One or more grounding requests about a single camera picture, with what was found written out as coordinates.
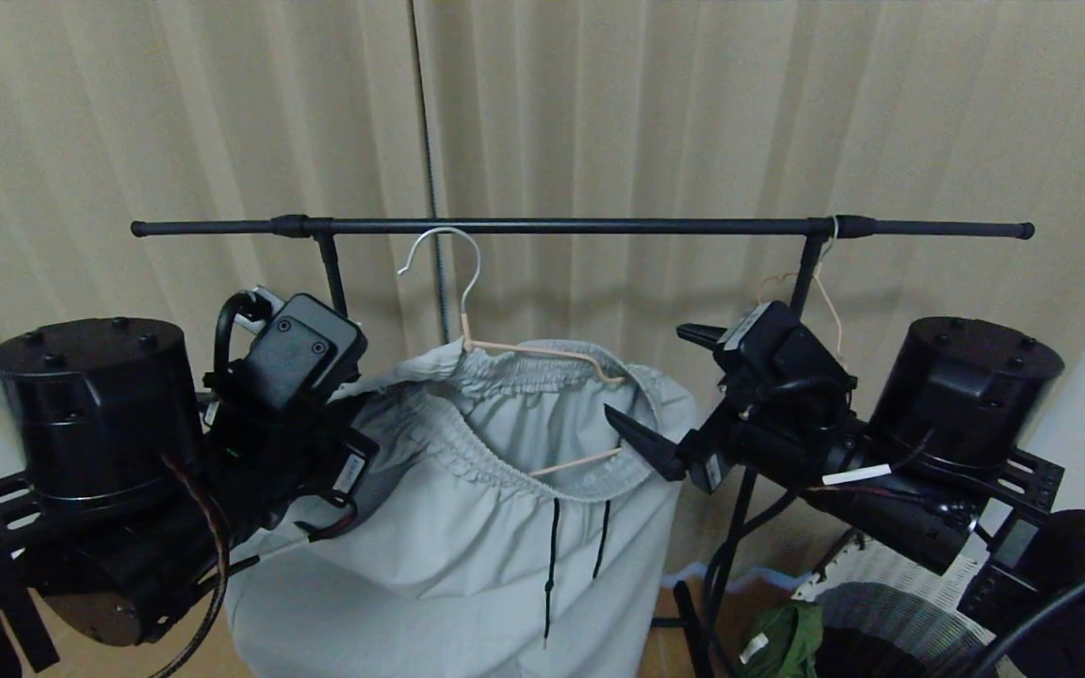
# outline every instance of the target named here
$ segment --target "white hanger hook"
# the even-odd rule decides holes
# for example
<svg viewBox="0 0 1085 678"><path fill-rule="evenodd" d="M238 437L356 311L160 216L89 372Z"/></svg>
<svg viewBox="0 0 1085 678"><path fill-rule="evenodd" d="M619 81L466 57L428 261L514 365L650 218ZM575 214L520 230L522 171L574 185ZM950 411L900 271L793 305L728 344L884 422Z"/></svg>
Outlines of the white hanger hook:
<svg viewBox="0 0 1085 678"><path fill-rule="evenodd" d="M421 235L418 235L417 243L413 243L412 248L409 250L408 260L405 261L404 267L400 270L396 271L396 274L405 274L406 271L409 270L409 267L412 266L412 257L417 256L418 246L421 245L422 241L425 240L427 235L433 235L435 232L451 232L455 235L461 235L465 241L468 241L468 243L471 244L471 248L474 250L474 274L471 276L471 282L469 282L468 286L463 290L463 296L460 297L460 314L467 315L467 296L470 295L471 289L475 286L475 282L480 280L480 268L483 265L483 256L480 254L480 245L476 243L474 238L471 238L464 231L460 231L460 229L452 226L439 226L438 228L431 228L430 231L422 232Z"/></svg>

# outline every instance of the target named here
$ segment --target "wooden hanger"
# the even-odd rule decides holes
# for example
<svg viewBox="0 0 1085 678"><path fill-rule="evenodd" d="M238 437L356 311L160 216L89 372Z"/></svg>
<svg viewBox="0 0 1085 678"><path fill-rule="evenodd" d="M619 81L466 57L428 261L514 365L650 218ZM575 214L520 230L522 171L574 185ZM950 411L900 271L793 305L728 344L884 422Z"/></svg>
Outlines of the wooden hanger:
<svg viewBox="0 0 1085 678"><path fill-rule="evenodd" d="M405 261L404 267L400 267L400 269L396 271L396 274L408 273L409 267L412 267L412 258L414 254L418 253L418 246L421 245L423 241L425 241L425 236L433 235L435 234L435 232L450 232L451 234L460 235L465 241L468 241L468 243L471 244L471 248L474 248L474 274L471 276L471 282L469 282L468 286L463 290L463 296L460 296L460 328L463 331L464 351L471 353L471 350L474 350L474 348L487 348L487 350L494 350L494 351L515 351L519 354L538 354L545 356L559 356L559 357L564 357L564 359L572 359L572 360L585 360L587 361L587 363L593 366L593 370L597 373L597 378L600 379L600 381L605 383L622 383L625 381L624 376L611 376L610 374L605 374L605 370L602 369L602 364L600 364L599 361L593 359L593 357L586 356L584 354L577 354L573 351L560 351L560 350L554 350L554 348L538 348L534 346L515 346L512 344L476 342L476 340L471 338L471 325L468 321L468 315L467 315L467 297L468 295L470 295L471 289L475 286L475 282L480 280L480 271L482 271L482 266L483 266L483 254L482 251L480 251L480 245L476 243L474 238L471 238L464 231L461 231L460 229L451 226L441 226L438 228L431 228L430 231L422 232L422 234L418 236L418 240L414 241L412 247L409 250L408 260ZM550 473L554 473L557 471L563 471L563 469L565 468L580 466L582 464L585 463L595 462L595 460L605 460L611 458L611 456L614 456L621 451L622 447L614 447L614 449L612 450L605 452L599 452L596 455L590 455L584 459L570 460L569 462L565 463L556 464L556 466L540 468L538 469L538 471L532 471L529 473L529 476L539 477L541 475L547 475Z"/></svg>

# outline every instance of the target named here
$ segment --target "green garment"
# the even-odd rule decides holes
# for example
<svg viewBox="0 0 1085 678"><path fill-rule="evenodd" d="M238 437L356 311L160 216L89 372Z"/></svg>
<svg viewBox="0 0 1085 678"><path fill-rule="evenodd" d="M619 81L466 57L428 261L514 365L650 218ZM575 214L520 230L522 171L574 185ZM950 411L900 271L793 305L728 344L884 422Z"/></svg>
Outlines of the green garment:
<svg viewBox="0 0 1085 678"><path fill-rule="evenodd" d="M767 644L750 657L741 678L817 678L815 652L824 642L824 612L814 603L787 601L756 615L744 639L760 634Z"/></svg>

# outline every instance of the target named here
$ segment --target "drawstring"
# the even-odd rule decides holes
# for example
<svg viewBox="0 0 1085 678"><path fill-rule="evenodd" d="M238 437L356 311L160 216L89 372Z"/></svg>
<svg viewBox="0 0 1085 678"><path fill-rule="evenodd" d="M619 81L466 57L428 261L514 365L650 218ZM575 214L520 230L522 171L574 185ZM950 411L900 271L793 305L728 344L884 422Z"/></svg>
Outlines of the drawstring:
<svg viewBox="0 0 1085 678"><path fill-rule="evenodd" d="M593 579L602 571L602 557L605 554L605 536L611 530L611 501L605 499L605 515L602 517L602 543L597 547L597 565L593 566Z"/></svg>
<svg viewBox="0 0 1085 678"><path fill-rule="evenodd" d="M560 533L560 499L554 499L554 516L551 519L551 565L547 567L546 576L546 626L542 627L542 649L546 649L547 636L551 635L551 589L554 589L554 551L556 538Z"/></svg>

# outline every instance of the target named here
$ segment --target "brown floor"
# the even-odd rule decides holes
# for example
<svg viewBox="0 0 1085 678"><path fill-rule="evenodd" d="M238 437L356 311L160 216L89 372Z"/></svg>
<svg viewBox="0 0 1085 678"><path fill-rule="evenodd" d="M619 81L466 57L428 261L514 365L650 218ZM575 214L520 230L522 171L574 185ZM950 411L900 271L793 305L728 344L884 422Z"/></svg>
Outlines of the brown floor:
<svg viewBox="0 0 1085 678"><path fill-rule="evenodd" d="M693 593L693 600L698 601L702 594L702 584L692 580L689 583L689 589ZM739 596L728 596L724 601L723 613L718 615L718 636L723 639L727 651L738 651L740 640L744 637L754 613L765 610L783 597L784 593L779 589L763 584L745 589ZM43 604L38 606L53 635L58 652L61 653L60 664L42 670L39 678L110 678L115 675L132 677L153 674L182 649L194 631L195 621L204 613L204 606L200 604L183 618L183 622L173 628L161 643L140 648L107 648L86 639L77 631L69 630L65 624L48 612L48 607ZM676 603L673 602L671 589L661 589L655 614L659 617L675 617ZM36 674L25 673L25 675L35 677ZM225 621L219 621L212 628L210 636L203 647L190 657L177 677L248 678L250 675L245 664L242 664L232 650L228 625ZM651 635L647 637L639 678L692 678L692 675L684 631L679 628L652 628Z"/></svg>

